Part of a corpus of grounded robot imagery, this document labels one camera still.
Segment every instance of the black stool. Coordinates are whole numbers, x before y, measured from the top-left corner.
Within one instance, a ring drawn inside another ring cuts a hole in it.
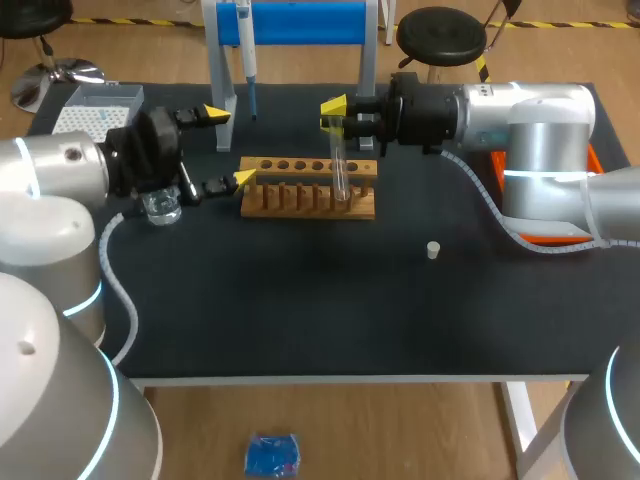
[[[13,84],[11,101],[17,107],[37,112],[53,82],[104,83],[104,73],[87,60],[54,59],[44,38],[67,23],[72,13],[71,0],[0,0],[0,37],[32,38],[42,59]]]
[[[501,3],[507,14],[487,47],[486,28]],[[498,0],[484,25],[455,8],[425,7],[409,13],[398,25],[398,46],[407,55],[398,67],[405,67],[412,60],[429,65],[427,82],[433,83],[437,67],[458,67],[475,61],[493,48],[520,3],[522,0]]]

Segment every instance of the orange tray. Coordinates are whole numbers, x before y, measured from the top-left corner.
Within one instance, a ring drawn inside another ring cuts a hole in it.
[[[504,170],[507,161],[507,155],[505,152],[491,152],[491,162],[493,163],[493,170],[498,179],[500,185],[500,191],[504,192]],[[589,145],[589,152],[587,155],[587,170],[594,173],[604,173],[602,165],[598,160],[596,152],[593,147]],[[565,245],[573,245],[576,243],[589,242],[591,237],[540,237],[535,235],[520,235],[527,242],[535,243],[538,245],[553,245],[562,243]]]

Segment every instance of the wooden test tube rack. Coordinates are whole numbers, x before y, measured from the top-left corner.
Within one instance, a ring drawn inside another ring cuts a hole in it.
[[[374,220],[375,192],[372,183],[378,177],[375,160],[348,160],[350,186],[345,202],[333,195],[331,160],[315,158],[242,157],[240,170],[255,168],[256,174],[245,185],[241,215],[268,218],[316,218],[332,220]],[[269,178],[305,177],[309,183],[269,182]],[[319,185],[322,180],[329,185]]]

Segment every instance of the blue sponge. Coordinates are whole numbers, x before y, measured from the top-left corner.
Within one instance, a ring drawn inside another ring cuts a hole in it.
[[[300,451],[295,435],[267,437],[253,435],[244,473],[257,477],[293,477],[300,466]]]

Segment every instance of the white cap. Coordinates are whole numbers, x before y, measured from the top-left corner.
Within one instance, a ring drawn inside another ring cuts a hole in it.
[[[58,358],[58,317],[28,283],[0,273],[0,447],[29,418]]]
[[[438,242],[427,243],[427,256],[430,260],[435,260],[440,253],[440,244]]]
[[[531,98],[516,103],[509,111],[508,123],[585,123],[591,122],[590,106],[568,97]]]
[[[73,257],[95,237],[88,210],[70,198],[0,193],[0,262],[48,265]]]

